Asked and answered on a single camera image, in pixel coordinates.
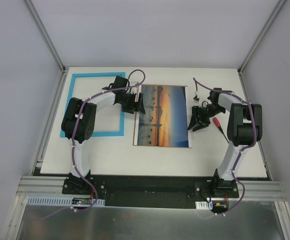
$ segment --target purple cable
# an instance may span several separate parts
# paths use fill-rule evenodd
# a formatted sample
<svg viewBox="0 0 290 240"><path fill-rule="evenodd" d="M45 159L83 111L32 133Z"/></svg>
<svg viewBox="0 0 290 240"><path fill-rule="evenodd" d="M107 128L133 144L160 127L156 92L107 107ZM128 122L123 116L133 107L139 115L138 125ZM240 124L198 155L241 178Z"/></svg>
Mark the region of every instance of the purple cable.
<svg viewBox="0 0 290 240"><path fill-rule="evenodd" d="M119 90L127 90L127 89L131 89L131 88L136 88L136 87L138 87L138 86L140 86L140 85L142 85L143 84L143 82L145 81L145 78L146 78L146 75L145 75L145 72L143 71L143 70L140 70L140 69L135 69L135 70L133 70L130 74L129 74L129 76L128 76L128 79L130 79L130 77L131 77L131 75L133 74L133 73L135 73L135 72L141 72L142 74L143 74L143 80L141 81L141 82L139 82L139 83L137 83L137 84L135 84L135 85L133 85L133 86L127 86L127 87L120 87L120 88L113 88L113 89L109 89L109 90L106 90L106 91L104 91L104 92L100 92L100 93L97 93L97 94L95 94L94 96L91 96L90 98L88 98L88 99L86 99L83 103L82 103L82 105L81 105L81 107L80 107L80 109L79 109L79 112L78 112L78 116L77 116L77 120L76 120L76 123L75 123L75 127L74 127L74 130L73 130L73 134L72 134L72 136L71 136L71 141L72 141L72 145L73 145L73 147L72 147L72 149L71 149L71 160L72 160L72 164L73 164L73 166L75 166L74 167L74 169L75 169L75 171L77 172L77 174L94 190L94 192L95 192L95 201L91 204L91 205L89 205L88 207L86 207L86 208L84 208L84 209L77 209L76 208L76 210L78 211L78 212L85 212L85 211L87 211L87 210L89 210L93 205L95 205L96 203L97 203L97 200L99 199L99 195L98 195L98 193L97 193L97 191L96 191L96 188L93 186L93 184L91 184L81 173L80 173L80 171L78 170L78 168L76 167L76 163L75 163L75 154L74 154L74 151L75 151L75 135L76 135L76 131L77 131L77 128L78 128L78 125L79 125L79 121L80 121L80 117L81 117L81 115L82 115L82 112L83 112L83 108L84 108L84 106L85 106L85 104L87 103L87 102L89 102L90 100L92 100L92 99L94 99L94 98L96 98L96 97L98 97L98 96L100 96L100 95L102 95L102 94L106 94L106 93L110 93L110 92L113 92L113 91L119 91Z"/></svg>
<svg viewBox="0 0 290 240"><path fill-rule="evenodd" d="M193 77L193 80L194 80L195 84L198 84L198 85L200 85L201 87L203 87L203 88L205 88L205 89L207 89L207 90L210 90L210 91L212 91L212 92L219 93L219 94L227 94L227 95L231 95L231 96L237 98L238 100L240 100L242 103L247 104L248 109L249 109L250 119L251 119L251 125L252 125L252 128L253 128L253 143L252 143L251 145L249 145L249 146L245 146L245 147L243 147L243 148L241 149L241 151L244 151L244 150L246 150L246 149L249 149L249 148L254 147L255 144L256 144L256 142L257 142L257 135L256 135L256 127L255 127L255 120L254 120L254 114L253 114L252 105L251 105L248 101L243 100L242 98L240 98L239 96L237 96L237 95L235 95L235 94L233 94L233 93L231 93L231 92L211 89L211 88L209 88L209 87L207 87L207 86L204 86L204 85L201 84L200 82L198 82L198 81L195 79L195 77ZM234 173L234 172L235 172L235 169L236 169L236 166L237 166L237 164L238 164L238 162L239 162L241 156L242 156L242 154L241 154L241 152L239 152L239 154L237 155L237 158L236 158L236 160L235 160L235 162L234 162L234 165L233 165L233 168L232 168L232 172L231 172L231 174L232 174L233 178L235 179L235 181L238 182L238 183L242 186L242 188L243 188L243 192L242 192L241 197L240 197L240 199L238 200L238 202L237 202L233 207L231 207L229 210L227 210L226 213L228 213L229 211L231 211L231 210L233 210L234 208L236 208L237 205L240 204L240 202L243 200L244 195L245 195L245 186L244 186L244 184L243 184L241 181L239 181L239 180L237 179L237 177L235 176L235 173Z"/></svg>

